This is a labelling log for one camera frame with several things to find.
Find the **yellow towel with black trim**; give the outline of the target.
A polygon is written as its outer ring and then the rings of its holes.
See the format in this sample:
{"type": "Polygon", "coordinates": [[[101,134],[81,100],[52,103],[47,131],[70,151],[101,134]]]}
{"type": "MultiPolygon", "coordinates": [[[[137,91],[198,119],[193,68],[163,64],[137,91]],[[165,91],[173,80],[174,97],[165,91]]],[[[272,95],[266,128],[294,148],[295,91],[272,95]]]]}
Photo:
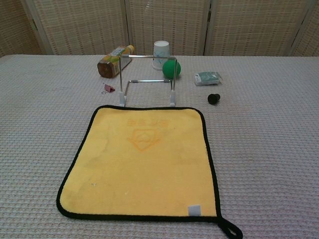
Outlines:
{"type": "Polygon", "coordinates": [[[95,109],[56,206],[82,220],[215,223],[223,218],[202,112],[190,107],[95,109]]]}

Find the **green ball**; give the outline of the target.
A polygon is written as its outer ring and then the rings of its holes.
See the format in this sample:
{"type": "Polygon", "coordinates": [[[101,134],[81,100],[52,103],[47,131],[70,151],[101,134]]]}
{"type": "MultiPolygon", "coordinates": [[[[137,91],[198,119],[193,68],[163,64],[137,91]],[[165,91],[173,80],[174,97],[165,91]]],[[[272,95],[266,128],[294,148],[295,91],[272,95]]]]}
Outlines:
{"type": "MultiPolygon", "coordinates": [[[[162,67],[162,72],[166,78],[173,79],[174,73],[175,73],[175,61],[167,60],[162,67]]],[[[178,77],[180,73],[181,73],[181,65],[179,62],[177,62],[176,77],[178,77]]]]}

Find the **pink binder clip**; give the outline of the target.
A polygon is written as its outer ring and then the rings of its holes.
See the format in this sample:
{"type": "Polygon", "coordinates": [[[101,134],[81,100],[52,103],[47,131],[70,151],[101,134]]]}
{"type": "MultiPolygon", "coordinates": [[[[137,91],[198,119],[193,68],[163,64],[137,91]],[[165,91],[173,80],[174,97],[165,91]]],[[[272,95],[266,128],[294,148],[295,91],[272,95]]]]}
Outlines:
{"type": "Polygon", "coordinates": [[[103,83],[103,85],[104,85],[104,90],[101,92],[102,94],[112,93],[112,92],[115,91],[114,87],[112,87],[112,86],[110,86],[108,84],[105,84],[105,83],[103,83]]]}

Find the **green tissue pack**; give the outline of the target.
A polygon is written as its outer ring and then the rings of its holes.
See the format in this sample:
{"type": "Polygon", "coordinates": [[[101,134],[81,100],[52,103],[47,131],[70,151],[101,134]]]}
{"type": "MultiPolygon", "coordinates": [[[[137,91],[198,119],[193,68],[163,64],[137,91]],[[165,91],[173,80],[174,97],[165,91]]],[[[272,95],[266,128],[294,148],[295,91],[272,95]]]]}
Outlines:
{"type": "Polygon", "coordinates": [[[220,83],[222,77],[218,72],[200,72],[194,75],[196,86],[216,85],[220,83]]]}

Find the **white paper cup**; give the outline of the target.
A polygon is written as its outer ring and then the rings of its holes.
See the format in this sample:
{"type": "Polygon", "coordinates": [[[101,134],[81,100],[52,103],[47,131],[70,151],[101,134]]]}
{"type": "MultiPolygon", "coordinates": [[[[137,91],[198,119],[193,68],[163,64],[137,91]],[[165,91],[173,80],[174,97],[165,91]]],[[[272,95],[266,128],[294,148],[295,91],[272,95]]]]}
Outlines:
{"type": "Polygon", "coordinates": [[[164,40],[156,41],[154,43],[153,56],[152,67],[155,70],[161,71],[164,63],[170,56],[169,42],[164,40]]]}

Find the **tea bottle with yellow label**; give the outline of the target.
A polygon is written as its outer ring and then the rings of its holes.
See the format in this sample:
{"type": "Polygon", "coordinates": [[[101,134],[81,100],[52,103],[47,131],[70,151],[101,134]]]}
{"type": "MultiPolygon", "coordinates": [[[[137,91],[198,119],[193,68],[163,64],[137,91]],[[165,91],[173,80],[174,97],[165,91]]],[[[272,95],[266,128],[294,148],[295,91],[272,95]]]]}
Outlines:
{"type": "Polygon", "coordinates": [[[103,57],[97,64],[99,74],[104,78],[113,78],[120,73],[119,59],[122,55],[133,55],[133,45],[117,47],[111,53],[103,57]]]}

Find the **white waffle tablecloth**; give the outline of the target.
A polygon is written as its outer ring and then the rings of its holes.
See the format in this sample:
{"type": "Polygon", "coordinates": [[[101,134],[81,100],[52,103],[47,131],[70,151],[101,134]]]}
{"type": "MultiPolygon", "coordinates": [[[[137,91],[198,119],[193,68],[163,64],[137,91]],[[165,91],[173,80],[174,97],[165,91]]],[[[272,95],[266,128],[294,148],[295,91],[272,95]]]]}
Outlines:
{"type": "MultiPolygon", "coordinates": [[[[60,184],[101,105],[118,105],[120,78],[99,55],[0,57],[0,239],[225,239],[213,223],[83,221],[56,207],[60,184]]],[[[319,239],[319,57],[178,56],[176,104],[200,110],[224,218],[244,239],[319,239]],[[194,75],[218,72],[219,84],[194,75]],[[209,104],[207,97],[219,94],[209,104]]],[[[123,71],[127,106],[167,107],[150,59],[123,71]]]]}

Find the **woven folding screen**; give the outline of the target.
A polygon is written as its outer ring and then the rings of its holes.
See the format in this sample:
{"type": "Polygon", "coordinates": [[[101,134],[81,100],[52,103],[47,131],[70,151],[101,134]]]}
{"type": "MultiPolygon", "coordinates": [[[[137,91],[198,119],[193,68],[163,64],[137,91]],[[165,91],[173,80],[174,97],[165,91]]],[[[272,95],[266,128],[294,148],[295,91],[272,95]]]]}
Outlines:
{"type": "Polygon", "coordinates": [[[159,40],[172,55],[319,57],[319,0],[0,0],[0,57],[151,55],[159,40]]]}

